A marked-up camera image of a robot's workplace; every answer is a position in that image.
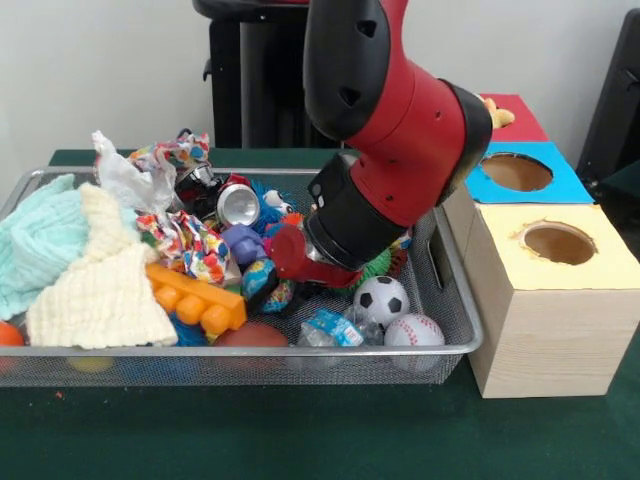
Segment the box with hole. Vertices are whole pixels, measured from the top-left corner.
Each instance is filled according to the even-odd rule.
[[[640,265],[596,205],[479,205],[464,255],[485,398],[604,395],[640,319]]]
[[[498,108],[509,110],[516,117],[515,121],[506,127],[493,131],[494,142],[548,142],[535,115],[519,95],[503,93],[483,93],[482,98],[491,98]]]
[[[491,143],[444,209],[461,252],[476,204],[591,204],[593,199],[553,143]]]

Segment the yellow ball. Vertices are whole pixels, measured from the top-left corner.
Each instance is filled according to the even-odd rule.
[[[102,373],[113,367],[113,357],[67,357],[67,363],[82,373]]]

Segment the white wall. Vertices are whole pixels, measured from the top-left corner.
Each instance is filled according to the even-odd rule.
[[[521,93],[575,162],[631,0],[413,0],[410,55],[474,91]],[[190,0],[2,0],[0,201],[58,148],[212,133],[208,21]]]

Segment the yellow knitted cloth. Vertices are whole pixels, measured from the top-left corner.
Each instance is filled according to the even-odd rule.
[[[145,274],[145,265],[156,260],[155,252],[124,227],[109,193],[89,184],[79,190],[89,242],[83,256],[27,311],[31,345],[174,345],[175,329],[156,303]]]

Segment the wire mesh basket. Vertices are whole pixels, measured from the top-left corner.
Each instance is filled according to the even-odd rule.
[[[230,173],[217,169],[217,173]],[[234,169],[289,192],[298,210],[309,211],[307,185],[315,170]],[[0,218],[39,186],[74,173],[77,184],[93,181],[89,167],[50,167],[25,175]],[[409,261],[400,275],[411,311],[441,327],[441,347],[246,348],[135,347],[85,351],[73,348],[0,347],[0,386],[186,386],[440,384],[465,353],[482,342],[482,327],[446,217],[437,208],[415,229]],[[290,316],[259,315],[295,344],[300,324],[319,308],[344,311],[350,299],[326,291]],[[24,315],[10,322],[24,329]]]

